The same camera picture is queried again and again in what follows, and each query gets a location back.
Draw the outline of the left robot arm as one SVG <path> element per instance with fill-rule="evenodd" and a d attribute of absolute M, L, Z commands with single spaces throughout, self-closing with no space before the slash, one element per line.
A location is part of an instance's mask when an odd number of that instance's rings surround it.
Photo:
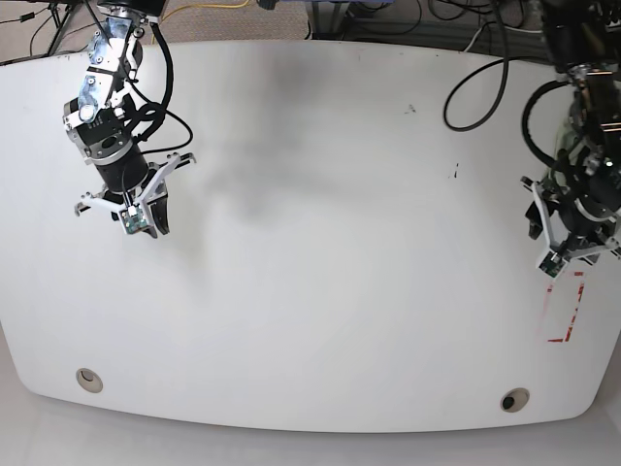
<path fill-rule="evenodd" d="M 533 196 L 529 236 L 544 239 L 538 268 L 557 279 L 569 264 L 589 265 L 620 253 L 620 18 L 617 1 L 543 1 L 541 32 L 556 80 L 529 98 L 521 132 L 545 172 L 521 182 Z M 572 102 L 545 153 L 530 133 L 532 110 L 545 94 L 570 85 Z"/>

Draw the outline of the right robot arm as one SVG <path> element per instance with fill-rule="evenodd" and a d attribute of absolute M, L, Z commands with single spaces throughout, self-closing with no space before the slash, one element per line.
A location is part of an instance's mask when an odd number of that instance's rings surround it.
<path fill-rule="evenodd" d="M 100 1 L 105 18 L 87 47 L 89 66 L 79 95 L 64 107 L 63 124 L 68 138 L 85 163 L 103 181 L 98 193 L 87 192 L 75 207 L 76 215 L 101 209 L 120 223 L 127 235 L 147 233 L 156 239 L 170 231 L 166 179 L 194 162 L 180 145 L 162 149 L 167 159 L 150 162 L 140 144 L 173 117 L 169 109 L 174 90 L 174 64 L 159 27 L 163 1 Z M 165 60 L 165 89 L 160 101 L 144 99 L 137 88 L 143 60 L 141 40 L 149 28 Z"/>

